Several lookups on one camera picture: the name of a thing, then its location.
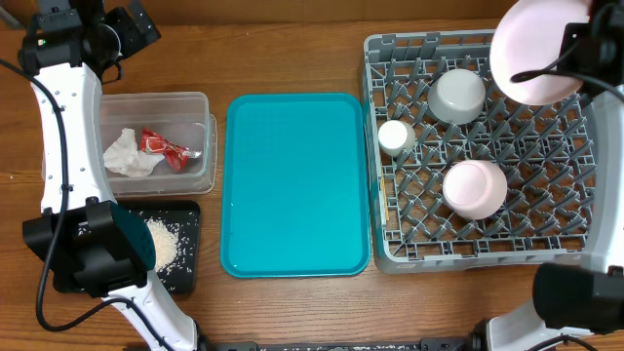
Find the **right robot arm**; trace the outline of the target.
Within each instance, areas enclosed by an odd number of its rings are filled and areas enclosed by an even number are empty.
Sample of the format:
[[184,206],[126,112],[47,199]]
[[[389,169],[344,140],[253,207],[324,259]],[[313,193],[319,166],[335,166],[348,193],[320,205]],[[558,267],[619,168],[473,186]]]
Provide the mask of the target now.
[[541,264],[532,298],[481,322],[468,350],[591,346],[586,337],[623,327],[623,4],[521,0],[495,29],[492,77],[508,98],[548,105],[590,96],[598,166],[592,224],[576,265]]

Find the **rice and food scraps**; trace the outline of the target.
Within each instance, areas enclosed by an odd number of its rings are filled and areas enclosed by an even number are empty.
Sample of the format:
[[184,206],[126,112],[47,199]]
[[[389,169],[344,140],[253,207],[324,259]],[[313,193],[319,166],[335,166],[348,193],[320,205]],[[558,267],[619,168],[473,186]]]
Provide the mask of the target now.
[[160,281],[170,293],[191,293],[195,285],[200,215],[189,212],[181,220],[152,215],[144,221],[154,240],[154,270]]

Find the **pink bowl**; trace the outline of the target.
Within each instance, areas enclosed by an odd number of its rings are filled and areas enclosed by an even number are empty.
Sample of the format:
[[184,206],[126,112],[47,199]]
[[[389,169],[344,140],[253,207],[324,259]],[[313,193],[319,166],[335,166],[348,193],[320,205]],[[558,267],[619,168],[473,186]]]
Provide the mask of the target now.
[[444,176],[443,196],[447,205],[467,219],[483,219],[495,214],[506,195],[505,174],[490,161],[462,161]]

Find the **red snack wrapper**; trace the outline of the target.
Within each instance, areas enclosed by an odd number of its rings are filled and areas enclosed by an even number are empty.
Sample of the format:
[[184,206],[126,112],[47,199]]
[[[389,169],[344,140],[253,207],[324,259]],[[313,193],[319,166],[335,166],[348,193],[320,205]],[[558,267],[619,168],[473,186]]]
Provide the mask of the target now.
[[163,155],[169,166],[176,172],[183,171],[190,159],[200,158],[203,154],[202,151],[191,150],[170,142],[147,128],[142,129],[140,149],[146,154]]

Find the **grey bowl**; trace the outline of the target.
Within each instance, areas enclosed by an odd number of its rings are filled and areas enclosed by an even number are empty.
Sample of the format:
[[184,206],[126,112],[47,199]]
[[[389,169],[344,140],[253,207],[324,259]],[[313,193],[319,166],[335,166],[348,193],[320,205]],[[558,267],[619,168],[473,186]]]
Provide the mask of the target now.
[[483,109],[486,88],[475,72],[457,68],[441,75],[431,86],[427,102],[433,116],[455,125],[477,119]]

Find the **white napkin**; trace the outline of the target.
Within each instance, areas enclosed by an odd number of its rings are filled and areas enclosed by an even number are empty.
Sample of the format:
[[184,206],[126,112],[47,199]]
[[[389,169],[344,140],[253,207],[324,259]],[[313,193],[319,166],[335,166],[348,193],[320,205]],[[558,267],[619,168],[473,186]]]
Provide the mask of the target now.
[[163,154],[139,150],[136,132],[128,128],[103,153],[104,166],[109,171],[128,177],[149,176],[164,159]]

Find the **pink plate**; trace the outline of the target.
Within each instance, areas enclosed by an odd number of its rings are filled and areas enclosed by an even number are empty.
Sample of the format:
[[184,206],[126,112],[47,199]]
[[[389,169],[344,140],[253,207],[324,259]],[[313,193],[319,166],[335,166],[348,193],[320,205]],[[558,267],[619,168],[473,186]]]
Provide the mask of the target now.
[[511,77],[540,70],[560,55],[566,25],[589,21],[591,0],[520,0],[495,29],[489,52],[492,77],[501,92],[527,105],[546,105],[574,94],[582,82],[542,75],[523,83]]

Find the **cream cup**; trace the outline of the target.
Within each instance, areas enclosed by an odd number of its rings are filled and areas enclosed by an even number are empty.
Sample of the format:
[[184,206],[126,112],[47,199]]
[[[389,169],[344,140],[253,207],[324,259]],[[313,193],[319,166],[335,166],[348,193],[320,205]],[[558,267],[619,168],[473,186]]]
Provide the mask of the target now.
[[413,126],[400,120],[384,122],[377,135],[380,148],[390,157],[398,157],[402,150],[412,150],[416,140]]

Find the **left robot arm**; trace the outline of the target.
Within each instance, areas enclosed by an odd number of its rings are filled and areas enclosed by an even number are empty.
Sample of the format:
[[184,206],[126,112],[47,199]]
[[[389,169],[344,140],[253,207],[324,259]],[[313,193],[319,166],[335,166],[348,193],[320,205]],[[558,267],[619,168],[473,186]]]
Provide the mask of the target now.
[[100,133],[102,76],[160,38],[138,1],[42,1],[15,72],[39,106],[45,158],[41,213],[22,225],[42,260],[40,285],[67,285],[116,308],[152,350],[207,350],[210,343],[158,278],[146,223],[119,206]]

